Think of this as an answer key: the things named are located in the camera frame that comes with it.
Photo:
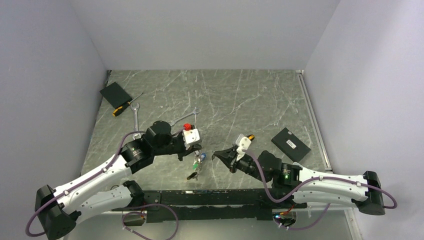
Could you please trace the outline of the metal key organizer plate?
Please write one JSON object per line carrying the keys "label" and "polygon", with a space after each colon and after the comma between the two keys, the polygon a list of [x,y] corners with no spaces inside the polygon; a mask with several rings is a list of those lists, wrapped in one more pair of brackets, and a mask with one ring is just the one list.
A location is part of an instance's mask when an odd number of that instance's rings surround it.
{"label": "metal key organizer plate", "polygon": [[198,167],[196,168],[196,169],[193,169],[193,167],[192,167],[192,169],[194,170],[194,172],[197,172],[198,174],[200,173],[200,171],[201,171],[201,168],[202,168],[202,162],[204,161],[204,160],[201,160],[201,154],[202,154],[203,152],[201,151],[201,150],[196,150],[195,152],[194,152],[194,163],[198,163]]}

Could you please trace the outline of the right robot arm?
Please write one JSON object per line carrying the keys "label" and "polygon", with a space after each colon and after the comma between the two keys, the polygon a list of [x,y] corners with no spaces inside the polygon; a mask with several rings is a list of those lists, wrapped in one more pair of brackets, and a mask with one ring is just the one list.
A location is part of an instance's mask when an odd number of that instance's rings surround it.
{"label": "right robot arm", "polygon": [[386,213],[378,176],[373,171],[362,175],[337,175],[283,162],[264,150],[259,157],[235,148],[215,151],[231,173],[241,171],[262,182],[271,202],[282,208],[305,203],[338,204],[356,207],[367,215]]}

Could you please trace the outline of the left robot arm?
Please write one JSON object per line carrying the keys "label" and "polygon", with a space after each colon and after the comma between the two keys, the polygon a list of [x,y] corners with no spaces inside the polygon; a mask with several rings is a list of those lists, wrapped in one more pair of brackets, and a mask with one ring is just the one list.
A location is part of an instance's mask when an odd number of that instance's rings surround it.
{"label": "left robot arm", "polygon": [[154,122],[145,131],[135,129],[130,135],[136,139],[125,142],[124,135],[116,152],[105,162],[68,183],[51,187],[48,184],[36,191],[34,214],[25,227],[29,237],[30,226],[37,218],[43,228],[40,235],[58,240],[69,234],[78,224],[103,212],[118,208],[139,209],[144,203],[144,192],[133,180],[104,191],[111,182],[130,177],[151,165],[156,156],[183,157],[202,149],[200,131],[190,123],[172,133],[171,125],[162,120]]}

